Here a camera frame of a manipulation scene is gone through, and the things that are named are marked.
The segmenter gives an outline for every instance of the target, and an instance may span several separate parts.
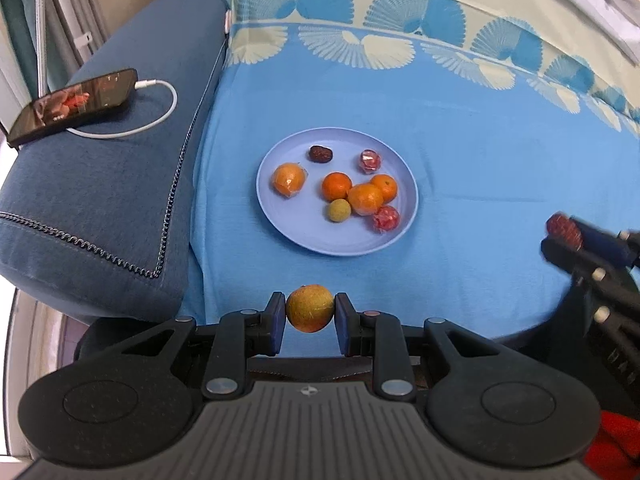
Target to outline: decorative stitching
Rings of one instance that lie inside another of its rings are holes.
[[[182,148],[180,149],[180,156],[178,157],[178,167],[174,173],[174,179],[171,184],[171,189],[169,192],[169,197],[167,198],[166,209],[164,210],[164,219],[162,221],[162,233],[160,237],[160,250],[158,251],[158,260],[156,261],[156,267],[154,270],[148,270],[143,267],[136,266],[135,264],[129,263],[127,260],[123,260],[122,258],[117,257],[115,254],[108,253],[101,247],[91,243],[88,240],[84,240],[80,237],[71,235],[67,232],[64,232],[60,229],[56,229],[55,227],[48,226],[41,222],[36,222],[33,219],[26,218],[21,215],[7,213],[5,211],[0,211],[0,219],[9,220],[11,222],[15,222],[20,225],[24,225],[26,227],[30,227],[32,229],[36,229],[39,232],[42,232],[46,235],[53,236],[55,238],[59,238],[63,242],[71,243],[81,249],[86,249],[93,254],[97,254],[101,258],[104,258],[108,262],[112,264],[123,267],[127,269],[129,272],[133,272],[144,278],[158,278],[162,273],[162,267],[164,266],[164,254],[166,253],[166,243],[169,235],[169,224],[171,223],[171,214],[174,210],[174,200],[175,200],[175,190],[178,187],[178,180],[180,179],[180,173],[182,171],[182,164],[184,162],[184,155],[186,154],[187,147],[189,145],[189,140],[191,139],[191,134],[193,132],[193,127],[195,126],[196,119],[200,112],[200,108],[202,107],[202,103],[204,101],[204,96],[207,94],[209,90],[209,86],[211,85],[211,81],[213,80],[213,75],[216,72],[216,68],[218,66],[218,61],[220,60],[220,55],[224,50],[226,45],[226,40],[223,42],[220,47],[220,51],[218,52],[218,56],[216,57],[216,62],[213,65],[213,69],[211,70],[211,74],[209,75],[209,80],[207,81],[207,85],[205,86],[204,92],[202,93],[202,97],[200,98],[200,102],[196,107],[196,111],[193,115],[193,119],[191,120],[191,124],[189,125],[189,129],[187,130],[187,135],[184,137],[184,142],[182,144]]]

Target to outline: small round yellow fruit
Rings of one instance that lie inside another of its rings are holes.
[[[322,285],[304,285],[287,299],[287,319],[300,332],[322,330],[334,316],[334,297]]]
[[[326,210],[331,222],[344,222],[351,216],[351,205],[343,198],[331,202]]]

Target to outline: plastic-wrapped fruit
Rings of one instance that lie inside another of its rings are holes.
[[[295,162],[285,162],[276,168],[271,177],[275,190],[290,198],[296,195],[305,185],[306,170]]]
[[[304,285],[287,298],[286,313],[300,332],[318,332],[334,316],[334,297],[322,285]]]
[[[360,169],[365,173],[375,173],[382,166],[382,157],[373,150],[364,150],[360,154]]]
[[[564,213],[555,213],[546,221],[546,232],[553,238],[560,238],[574,249],[582,247],[582,232],[578,225]]]
[[[322,196],[329,202],[339,198],[347,198],[351,186],[351,179],[348,175],[339,171],[329,173],[322,181]]]
[[[398,194],[398,184],[392,176],[377,174],[370,180],[370,183],[380,188],[385,203],[391,202]]]
[[[361,216],[373,215],[385,201],[380,188],[368,182],[353,186],[349,190],[347,200],[353,210]]]
[[[331,222],[344,222],[351,216],[351,206],[345,199],[339,198],[327,206],[326,215]]]
[[[399,225],[400,213],[390,205],[383,205],[373,215],[373,227],[379,231],[391,231]]]

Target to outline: dried red date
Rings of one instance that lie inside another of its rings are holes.
[[[325,164],[334,158],[334,152],[324,146],[312,146],[309,149],[309,159],[313,162]]]

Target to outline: robotic arm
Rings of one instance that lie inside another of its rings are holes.
[[[588,346],[640,406],[640,294],[631,279],[623,279],[627,268],[640,263],[640,232],[615,236],[577,218],[552,220],[542,254],[584,291]]]
[[[596,478],[580,462],[600,421],[588,388],[441,318],[403,326],[340,293],[340,349],[372,358],[369,387],[251,380],[284,309],[276,292],[218,325],[170,320],[41,378],[18,409],[39,457],[20,478]]]

